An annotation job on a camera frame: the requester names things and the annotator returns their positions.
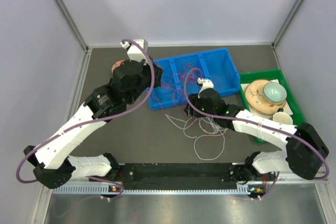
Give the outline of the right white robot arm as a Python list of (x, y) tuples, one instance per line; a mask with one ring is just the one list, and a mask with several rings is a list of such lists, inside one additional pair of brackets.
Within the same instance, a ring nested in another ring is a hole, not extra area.
[(245, 166), (245, 174), (252, 180), (265, 173), (292, 171), (297, 176), (318, 179), (321, 168), (326, 179), (330, 168), (326, 161), (329, 149), (316, 129), (309, 123), (290, 125), (257, 116), (247, 109), (227, 104), (213, 88), (199, 94), (186, 95), (186, 110), (194, 116), (207, 116), (216, 124), (235, 132), (262, 139), (279, 148), (276, 152), (255, 152)]

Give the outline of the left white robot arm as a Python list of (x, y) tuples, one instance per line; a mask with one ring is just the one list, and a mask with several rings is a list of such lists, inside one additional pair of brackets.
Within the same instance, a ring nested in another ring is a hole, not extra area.
[(127, 110), (127, 105), (150, 86), (159, 87), (164, 70), (144, 60), (126, 60), (112, 73), (109, 83), (93, 90), (72, 118), (54, 134), (55, 140), (44, 146), (28, 146), (24, 154), (34, 166), (36, 180), (49, 189), (72, 179), (99, 177), (114, 180), (120, 172), (110, 153), (95, 157), (75, 157), (71, 152), (90, 134), (111, 121), (111, 116)]

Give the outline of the white cup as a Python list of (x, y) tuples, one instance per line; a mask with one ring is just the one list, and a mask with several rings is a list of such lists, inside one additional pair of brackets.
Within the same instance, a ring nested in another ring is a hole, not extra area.
[(272, 120), (279, 124), (293, 125), (293, 120), (291, 116), (285, 112), (279, 111), (272, 116)]

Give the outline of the red patterned small plate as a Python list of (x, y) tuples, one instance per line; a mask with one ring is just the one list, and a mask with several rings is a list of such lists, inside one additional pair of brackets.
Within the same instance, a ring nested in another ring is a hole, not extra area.
[(119, 61), (115, 62), (115, 63), (112, 65), (111, 72), (113, 73), (114, 70), (115, 70), (117, 67), (121, 66), (123, 62), (124, 62), (124, 60), (119, 60)]

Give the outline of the aluminium frame post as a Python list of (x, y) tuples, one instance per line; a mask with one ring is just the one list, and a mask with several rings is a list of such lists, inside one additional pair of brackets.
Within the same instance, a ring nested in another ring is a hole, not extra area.
[(284, 23), (281, 25), (280, 30), (277, 33), (277, 36), (275, 37), (274, 41), (272, 42), (272, 48), (275, 49), (278, 44), (280, 43), (281, 39), (283, 38), (284, 34), (286, 33), (287, 29), (289, 28), (292, 20), (294, 19), (295, 15), (299, 11), (299, 8), (301, 7), (304, 0), (296, 0), (294, 5), (292, 6), (289, 14), (287, 15)]
[(88, 46), (84, 40), (84, 38), (82, 37), (77, 25), (75, 24), (68, 8), (66, 7), (65, 3), (63, 2), (63, 0), (54, 0), (58, 9), (60, 10), (63, 18), (66, 21), (66, 24), (68, 25), (70, 31), (72, 32), (72, 34), (74, 35), (76, 41), (78, 42), (78, 44), (80, 45), (80, 47), (84, 50), (84, 51), (88, 51)]

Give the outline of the light green bowl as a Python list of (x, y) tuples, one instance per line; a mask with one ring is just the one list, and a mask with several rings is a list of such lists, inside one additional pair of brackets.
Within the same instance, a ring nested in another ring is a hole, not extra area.
[(287, 91), (279, 83), (269, 82), (263, 88), (264, 97), (273, 103), (280, 103), (286, 100)]

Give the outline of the blue three-compartment bin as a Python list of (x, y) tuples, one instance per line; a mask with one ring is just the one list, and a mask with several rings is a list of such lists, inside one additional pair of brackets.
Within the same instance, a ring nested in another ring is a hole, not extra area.
[(168, 108), (186, 103), (184, 79), (187, 73), (198, 68), (187, 80), (187, 93), (198, 93), (197, 78), (210, 79), (220, 96), (236, 94), (240, 90), (240, 76), (227, 48), (213, 49), (175, 57), (155, 60), (164, 70), (161, 86), (155, 88), (149, 97), (152, 110)]

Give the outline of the green plastic tray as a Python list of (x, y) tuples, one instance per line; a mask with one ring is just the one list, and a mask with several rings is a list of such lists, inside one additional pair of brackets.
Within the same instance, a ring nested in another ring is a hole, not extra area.
[(279, 69), (241, 73), (240, 96), (244, 107), (254, 115), (266, 119), (284, 119), (297, 126), (306, 122)]

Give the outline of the aluminium frame left post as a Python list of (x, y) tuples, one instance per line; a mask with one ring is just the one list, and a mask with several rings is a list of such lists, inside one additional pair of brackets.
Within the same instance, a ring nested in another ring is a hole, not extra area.
[(70, 31), (72, 32), (72, 34), (74, 35), (76, 41), (78, 42), (78, 44), (80, 45), (80, 47), (84, 50), (84, 51), (88, 51), (88, 46), (84, 40), (84, 38), (82, 37), (77, 25), (75, 24), (68, 8), (66, 7), (65, 3), (63, 2), (63, 0), (54, 0), (58, 9), (60, 10), (63, 18), (66, 21), (66, 24), (68, 25)]

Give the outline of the tan patterned plate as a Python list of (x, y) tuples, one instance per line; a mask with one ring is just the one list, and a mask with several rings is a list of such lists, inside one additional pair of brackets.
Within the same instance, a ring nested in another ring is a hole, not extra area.
[(259, 113), (272, 115), (286, 105), (287, 91), (277, 82), (258, 79), (247, 86), (245, 98)]

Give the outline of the aluminium frame right post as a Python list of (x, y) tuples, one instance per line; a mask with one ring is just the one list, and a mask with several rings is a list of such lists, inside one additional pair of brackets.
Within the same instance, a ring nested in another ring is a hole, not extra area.
[(292, 20), (294, 19), (295, 15), (299, 11), (299, 8), (301, 7), (304, 0), (296, 0), (294, 5), (292, 6), (289, 14), (287, 15), (284, 23), (281, 25), (280, 30), (277, 33), (277, 36), (275, 37), (274, 41), (272, 42), (272, 48), (275, 49), (278, 44), (280, 43), (281, 39), (283, 38), (284, 34), (286, 33), (287, 29), (289, 28)]

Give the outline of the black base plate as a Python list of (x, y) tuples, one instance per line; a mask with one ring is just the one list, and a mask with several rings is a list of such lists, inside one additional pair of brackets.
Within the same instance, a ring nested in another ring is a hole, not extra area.
[(121, 182), (126, 190), (233, 189), (236, 184), (275, 179), (231, 163), (126, 163), (104, 179)]

